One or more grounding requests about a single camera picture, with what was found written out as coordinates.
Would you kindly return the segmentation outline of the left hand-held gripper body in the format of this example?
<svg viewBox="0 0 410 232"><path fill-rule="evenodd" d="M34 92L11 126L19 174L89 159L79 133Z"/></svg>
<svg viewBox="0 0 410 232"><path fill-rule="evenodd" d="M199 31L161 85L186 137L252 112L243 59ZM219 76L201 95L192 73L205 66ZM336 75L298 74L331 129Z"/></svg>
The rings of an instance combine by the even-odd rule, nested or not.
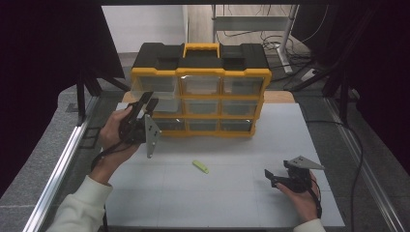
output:
<svg viewBox="0 0 410 232"><path fill-rule="evenodd" d="M139 117L138 110L132 110L120 123L120 139L126 144L146 144L147 158L150 159L161 137L161 129L152 119L149 111Z"/></svg>

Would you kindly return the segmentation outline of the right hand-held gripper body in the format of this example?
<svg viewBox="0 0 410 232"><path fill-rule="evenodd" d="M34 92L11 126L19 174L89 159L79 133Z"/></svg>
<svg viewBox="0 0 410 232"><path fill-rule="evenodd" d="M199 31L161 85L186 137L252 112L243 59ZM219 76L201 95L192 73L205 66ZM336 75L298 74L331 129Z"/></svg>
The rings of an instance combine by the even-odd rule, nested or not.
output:
<svg viewBox="0 0 410 232"><path fill-rule="evenodd" d="M283 184L295 193L303 193L311 188L310 170L324 170L325 167L310 159L299 156L288 161L287 177L276 177L278 183Z"/></svg>

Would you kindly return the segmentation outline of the single clear plastic drawer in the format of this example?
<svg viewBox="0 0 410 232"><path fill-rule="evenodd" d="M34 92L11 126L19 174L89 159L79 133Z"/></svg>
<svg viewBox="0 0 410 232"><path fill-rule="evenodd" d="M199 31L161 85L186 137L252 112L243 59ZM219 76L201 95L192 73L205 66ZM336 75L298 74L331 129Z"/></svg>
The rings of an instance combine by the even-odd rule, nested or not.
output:
<svg viewBox="0 0 410 232"><path fill-rule="evenodd" d="M132 82L132 95L139 99L143 93L152 92L159 100L155 111L176 113L179 109L178 86L175 77L141 76Z"/></svg>

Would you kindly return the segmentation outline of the yellow black drawer organizer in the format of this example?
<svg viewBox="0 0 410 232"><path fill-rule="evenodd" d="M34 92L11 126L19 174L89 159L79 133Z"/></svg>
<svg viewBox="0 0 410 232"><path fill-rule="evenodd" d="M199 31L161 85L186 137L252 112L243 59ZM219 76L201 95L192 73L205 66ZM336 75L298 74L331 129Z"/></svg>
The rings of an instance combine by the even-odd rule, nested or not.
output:
<svg viewBox="0 0 410 232"><path fill-rule="evenodd" d="M259 43L144 43L132 65L132 82L141 76L262 76L265 89L272 79L264 49Z"/></svg>

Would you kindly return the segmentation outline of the small light green clip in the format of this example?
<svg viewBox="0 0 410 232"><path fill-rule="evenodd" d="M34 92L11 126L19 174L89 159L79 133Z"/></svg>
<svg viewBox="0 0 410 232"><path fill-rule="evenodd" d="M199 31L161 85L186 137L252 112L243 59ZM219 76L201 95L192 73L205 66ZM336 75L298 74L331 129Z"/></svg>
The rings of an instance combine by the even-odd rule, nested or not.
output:
<svg viewBox="0 0 410 232"><path fill-rule="evenodd" d="M199 161L199 160L194 160L194 161L192 162L192 164L193 164L194 166L196 166L197 168L199 168L203 173L209 174L209 169L208 169L208 167L207 167L204 163L202 163L201 161Z"/></svg>

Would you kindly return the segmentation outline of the person's right hand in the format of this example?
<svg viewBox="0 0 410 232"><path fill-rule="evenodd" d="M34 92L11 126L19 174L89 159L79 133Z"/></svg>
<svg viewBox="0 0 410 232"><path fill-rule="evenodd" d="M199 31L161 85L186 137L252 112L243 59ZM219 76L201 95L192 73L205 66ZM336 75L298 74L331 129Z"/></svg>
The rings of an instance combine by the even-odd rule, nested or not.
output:
<svg viewBox="0 0 410 232"><path fill-rule="evenodd" d="M311 190L303 193L295 193L283 184L277 184L277 188L293 202L301 219L301 223L318 219L318 210L315 199L319 199L320 193L313 173L310 173L310 178Z"/></svg>

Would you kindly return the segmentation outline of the person's left hand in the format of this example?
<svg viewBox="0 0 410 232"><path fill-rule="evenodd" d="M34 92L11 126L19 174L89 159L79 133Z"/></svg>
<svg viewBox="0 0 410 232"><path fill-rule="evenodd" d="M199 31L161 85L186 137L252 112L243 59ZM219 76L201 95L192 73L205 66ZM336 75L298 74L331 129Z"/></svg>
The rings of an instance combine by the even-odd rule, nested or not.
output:
<svg viewBox="0 0 410 232"><path fill-rule="evenodd" d="M129 106L123 110L117 110L111 113L105 125L100 132L100 142L104 150L117 145L120 142L119 127L121 121L132 111ZM130 159L138 150L138 145L120 144L113 153L101 158L93 168L89 177L94 181L108 185L108 181L118 167Z"/></svg>

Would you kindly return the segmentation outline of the grid of clear drawers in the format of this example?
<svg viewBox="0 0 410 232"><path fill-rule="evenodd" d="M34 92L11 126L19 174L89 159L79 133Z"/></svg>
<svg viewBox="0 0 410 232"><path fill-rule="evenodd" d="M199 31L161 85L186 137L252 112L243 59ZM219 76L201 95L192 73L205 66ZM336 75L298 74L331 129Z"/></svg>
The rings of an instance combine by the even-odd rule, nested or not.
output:
<svg viewBox="0 0 410 232"><path fill-rule="evenodd" d="M262 76L178 79L177 93L160 101L154 120L167 134L252 136L263 104Z"/></svg>

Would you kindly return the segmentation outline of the black metal stand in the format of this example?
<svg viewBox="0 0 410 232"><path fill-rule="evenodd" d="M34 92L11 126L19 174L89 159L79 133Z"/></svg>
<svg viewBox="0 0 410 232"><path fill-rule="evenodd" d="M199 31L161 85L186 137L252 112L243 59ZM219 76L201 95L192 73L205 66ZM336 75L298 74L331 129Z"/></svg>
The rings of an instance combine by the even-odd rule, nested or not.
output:
<svg viewBox="0 0 410 232"><path fill-rule="evenodd" d="M85 94L84 89L87 89L92 97L99 97L103 89L98 81L101 78L119 89L128 92L131 88L120 82L115 77L101 72L97 69L83 69L79 72L76 79L76 95L77 95L77 124L81 126L86 119Z"/></svg>
<svg viewBox="0 0 410 232"><path fill-rule="evenodd" d="M348 61L351 58L354 49L358 47L359 40L368 25L370 24L377 6L366 6L363 15L358 19L351 21L351 29L347 29L343 34L344 45L341 46L341 52L338 55L334 63L322 72L315 74L312 78L293 86L289 89L290 92L299 92L313 83L328 77L327 82L322 88L322 95L325 98L333 97L337 90L339 92L338 101L338 117L342 123L347 122L347 104L348 104L348 92L349 83L345 69L348 65Z"/></svg>

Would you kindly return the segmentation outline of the wooden board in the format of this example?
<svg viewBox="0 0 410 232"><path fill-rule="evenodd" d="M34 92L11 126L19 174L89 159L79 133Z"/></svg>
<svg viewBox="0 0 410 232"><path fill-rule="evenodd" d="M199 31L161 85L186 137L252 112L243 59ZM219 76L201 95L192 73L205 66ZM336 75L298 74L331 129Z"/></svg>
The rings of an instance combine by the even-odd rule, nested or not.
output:
<svg viewBox="0 0 410 232"><path fill-rule="evenodd" d="M136 98L131 92L126 92L122 102L135 102ZM266 91L264 93L265 103L295 103L293 95L288 91Z"/></svg>

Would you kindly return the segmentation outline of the white power strip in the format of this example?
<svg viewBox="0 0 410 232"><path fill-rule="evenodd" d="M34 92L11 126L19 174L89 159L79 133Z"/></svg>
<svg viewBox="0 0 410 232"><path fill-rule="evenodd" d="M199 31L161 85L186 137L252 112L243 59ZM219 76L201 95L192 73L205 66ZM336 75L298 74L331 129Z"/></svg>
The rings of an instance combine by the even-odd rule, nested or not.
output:
<svg viewBox="0 0 410 232"><path fill-rule="evenodd" d="M316 69L310 69L309 71L307 71L307 72L301 77L301 80L302 80L302 81L307 81L307 80L311 79L312 77L314 77L316 74L318 74L318 70L316 70Z"/></svg>

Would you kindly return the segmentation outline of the black curtain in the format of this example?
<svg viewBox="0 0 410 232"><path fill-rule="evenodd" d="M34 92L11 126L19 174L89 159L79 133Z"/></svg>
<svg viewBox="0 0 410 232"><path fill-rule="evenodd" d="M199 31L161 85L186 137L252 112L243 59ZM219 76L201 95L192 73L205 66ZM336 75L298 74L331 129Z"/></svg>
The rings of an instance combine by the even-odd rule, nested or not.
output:
<svg viewBox="0 0 410 232"><path fill-rule="evenodd" d="M313 35L323 94L359 94L357 110L410 172L410 0L308 0L297 27Z"/></svg>
<svg viewBox="0 0 410 232"><path fill-rule="evenodd" d="M0 0L0 197L82 78L122 78L101 0Z"/></svg>

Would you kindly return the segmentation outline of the aluminium rail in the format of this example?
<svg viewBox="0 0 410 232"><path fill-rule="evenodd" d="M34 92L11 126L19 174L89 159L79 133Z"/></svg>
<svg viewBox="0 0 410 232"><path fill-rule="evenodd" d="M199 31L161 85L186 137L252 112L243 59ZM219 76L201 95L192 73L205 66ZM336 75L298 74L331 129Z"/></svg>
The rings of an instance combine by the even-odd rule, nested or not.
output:
<svg viewBox="0 0 410 232"><path fill-rule="evenodd" d="M89 122L91 120L91 115L99 101L99 97L92 97L88 101L86 106L86 113L84 121L73 129L71 136L60 155L59 160L57 161L45 187L44 190L31 214L27 220L22 232L39 232L46 216L51 209L52 202L60 188L65 172L69 168L69 165L73 159L73 156L79 147L80 140L82 139L83 134L85 133Z"/></svg>
<svg viewBox="0 0 410 232"><path fill-rule="evenodd" d="M386 221L389 230L391 232L410 232L410 229L404 225L402 218L399 216L387 192L382 188L366 161L366 158L364 157L364 148L359 135L357 135L353 129L348 127L346 123L342 123L336 102L329 98L324 98L323 101L327 105L332 118L335 120L341 137L345 141L350 154L352 155L353 161L358 164L360 174L364 179L370 194L375 200L382 217Z"/></svg>

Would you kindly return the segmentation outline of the grey metal desk frame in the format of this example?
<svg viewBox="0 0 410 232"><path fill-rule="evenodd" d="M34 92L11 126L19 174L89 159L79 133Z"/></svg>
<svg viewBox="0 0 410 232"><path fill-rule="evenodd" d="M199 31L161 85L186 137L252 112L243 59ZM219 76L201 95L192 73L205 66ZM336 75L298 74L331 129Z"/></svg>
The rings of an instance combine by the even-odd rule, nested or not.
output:
<svg viewBox="0 0 410 232"><path fill-rule="evenodd" d="M217 15L217 6L212 5L213 41L217 39L218 31L276 31L281 32L281 42L276 46L276 52L284 72L293 73L288 57L285 54L286 44L294 23L298 5L290 7L286 16L275 15Z"/></svg>

